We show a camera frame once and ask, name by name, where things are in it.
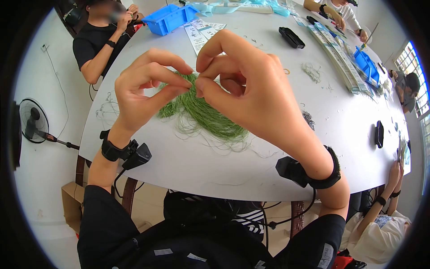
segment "white table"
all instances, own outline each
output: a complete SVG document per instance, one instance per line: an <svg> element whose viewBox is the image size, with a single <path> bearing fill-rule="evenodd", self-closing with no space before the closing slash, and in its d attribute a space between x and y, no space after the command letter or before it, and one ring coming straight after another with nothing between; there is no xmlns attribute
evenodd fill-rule
<svg viewBox="0 0 430 269"><path fill-rule="evenodd" d="M319 15L300 5L295 8L302 17L312 15L322 21ZM267 50L265 52L279 56L283 67L291 72L288 79L297 102L305 104L305 107L300 106L313 116L316 134L339 156L351 193L386 182L399 144L391 116L408 140L405 117L395 93L388 102L384 97L378 97L378 103L367 96L349 93L326 52L309 30L297 25L292 16L285 18L277 14L234 12L202 19L225 23L227 29L247 36L246 40L252 44L263 44L261 48ZM291 48L279 34L279 26L291 28L306 47ZM350 46L361 44L353 34L346 35ZM99 88L83 131L80 156L88 160L94 158L101 145L100 131L110 129L109 124L117 117L112 113L112 105L106 102L109 92L113 101L116 100L115 79L151 47L169 50L181 56L191 67L195 66L197 57L183 28L177 28L164 37L151 33L149 29L139 30L119 54ZM367 53L375 62L380 62L373 51L368 49ZM315 68L321 66L321 83L315 84L301 70L301 64L305 62L312 63ZM329 84L333 91L326 88ZM148 96L154 93L154 89L145 90ZM100 120L95 114L102 105L105 113L103 120ZM382 149L373 143L374 127L378 120L385 127ZM218 198L249 201L300 201L312 198L312 188L308 186L303 189L278 175L276 161L285 157L286 153L274 145L250 134L247 142L252 140L252 144L249 149L243 152L222 151L205 146L207 140L214 144L206 132L187 138L177 131L176 126L175 119L166 122L157 117L143 126L133 138L139 144L146 143L153 157L147 164L126 171L124 175L169 189Z"/></svg>

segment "green yarn bundle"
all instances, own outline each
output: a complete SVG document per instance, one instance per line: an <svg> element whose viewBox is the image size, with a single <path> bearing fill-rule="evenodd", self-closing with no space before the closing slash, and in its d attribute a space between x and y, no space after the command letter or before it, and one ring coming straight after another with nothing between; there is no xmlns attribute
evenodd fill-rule
<svg viewBox="0 0 430 269"><path fill-rule="evenodd" d="M160 109L159 118L171 117L179 114L178 129L181 133L191 134L198 132L200 128L207 130L213 136L224 143L244 142L248 137L248 130L235 124L223 114L206 103L204 98L196 97L195 74L182 75L184 79L192 83L190 91L176 97Z"/></svg>

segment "wall outlet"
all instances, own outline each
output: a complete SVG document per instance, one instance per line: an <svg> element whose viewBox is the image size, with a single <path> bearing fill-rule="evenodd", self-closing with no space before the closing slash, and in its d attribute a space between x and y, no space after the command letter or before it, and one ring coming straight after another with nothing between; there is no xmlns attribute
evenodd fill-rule
<svg viewBox="0 0 430 269"><path fill-rule="evenodd" d="M46 49L47 48L49 48L49 45L48 44L43 44L41 47L40 47L40 49L43 51L43 52L45 52L46 51Z"/></svg>

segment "electric fan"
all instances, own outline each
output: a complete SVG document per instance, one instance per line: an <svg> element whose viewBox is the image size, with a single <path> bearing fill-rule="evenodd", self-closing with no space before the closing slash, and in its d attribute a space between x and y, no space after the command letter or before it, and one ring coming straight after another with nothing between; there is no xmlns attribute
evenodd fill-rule
<svg viewBox="0 0 430 269"><path fill-rule="evenodd" d="M70 142L58 140L49 134L49 124L43 109L32 99L26 98L19 104L19 116L21 118L22 135L30 142L40 144L45 140L58 142L79 150L79 146Z"/></svg>

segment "blue plastic bin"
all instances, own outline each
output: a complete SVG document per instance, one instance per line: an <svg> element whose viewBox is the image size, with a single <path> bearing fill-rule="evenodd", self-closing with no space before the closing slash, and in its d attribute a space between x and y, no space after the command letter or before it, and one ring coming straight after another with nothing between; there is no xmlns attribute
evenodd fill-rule
<svg viewBox="0 0 430 269"><path fill-rule="evenodd" d="M167 5L142 19L148 24L154 34L167 35L186 22L194 19L199 11L192 6L179 8L173 4Z"/></svg>
<svg viewBox="0 0 430 269"><path fill-rule="evenodd" d="M366 82L374 85L375 87L378 87L379 85L378 70L376 69L369 55L367 55L363 51L360 51L359 47L357 46L355 47L357 48L357 51L354 53L355 61L357 62L361 70L363 70L363 72L367 75Z"/></svg>

